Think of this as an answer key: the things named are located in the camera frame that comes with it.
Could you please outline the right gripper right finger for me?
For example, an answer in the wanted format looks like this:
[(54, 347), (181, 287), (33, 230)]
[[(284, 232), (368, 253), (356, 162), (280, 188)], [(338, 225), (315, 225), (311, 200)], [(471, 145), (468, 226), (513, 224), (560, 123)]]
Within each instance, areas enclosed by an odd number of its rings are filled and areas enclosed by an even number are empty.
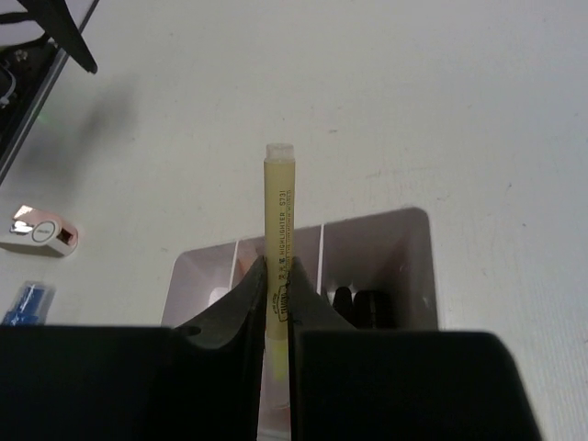
[(294, 259), (288, 283), (295, 440), (538, 440), (516, 363), (494, 334), (358, 330)]

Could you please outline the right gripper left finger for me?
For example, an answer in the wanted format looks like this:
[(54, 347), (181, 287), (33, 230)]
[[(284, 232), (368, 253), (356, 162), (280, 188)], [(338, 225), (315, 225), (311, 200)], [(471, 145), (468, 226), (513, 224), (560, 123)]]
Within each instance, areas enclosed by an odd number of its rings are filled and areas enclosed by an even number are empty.
[(4, 440), (253, 440), (266, 263), (175, 327), (5, 326)]

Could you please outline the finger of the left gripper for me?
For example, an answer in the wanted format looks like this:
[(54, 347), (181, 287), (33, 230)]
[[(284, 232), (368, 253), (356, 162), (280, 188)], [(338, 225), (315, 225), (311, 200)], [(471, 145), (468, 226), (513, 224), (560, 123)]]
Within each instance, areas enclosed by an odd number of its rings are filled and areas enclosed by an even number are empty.
[(98, 66), (63, 0), (18, 0), (28, 15), (71, 58), (91, 74)]

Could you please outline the pink black highlighter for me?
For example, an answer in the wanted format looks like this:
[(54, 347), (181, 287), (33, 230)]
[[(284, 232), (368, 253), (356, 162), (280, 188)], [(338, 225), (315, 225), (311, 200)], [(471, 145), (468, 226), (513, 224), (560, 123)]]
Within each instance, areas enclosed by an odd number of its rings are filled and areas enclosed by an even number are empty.
[(381, 291), (358, 291), (353, 301), (357, 329), (391, 329), (394, 326), (390, 296)]

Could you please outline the yellow thin marker pen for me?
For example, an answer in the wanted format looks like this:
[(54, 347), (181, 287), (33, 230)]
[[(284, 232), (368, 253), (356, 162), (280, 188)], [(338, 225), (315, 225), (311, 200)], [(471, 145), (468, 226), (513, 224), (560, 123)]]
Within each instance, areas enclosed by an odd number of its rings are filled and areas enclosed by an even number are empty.
[(266, 146), (264, 160), (265, 261), (267, 270), (266, 405), (289, 404), (288, 283), (293, 255), (296, 162), (291, 144)]

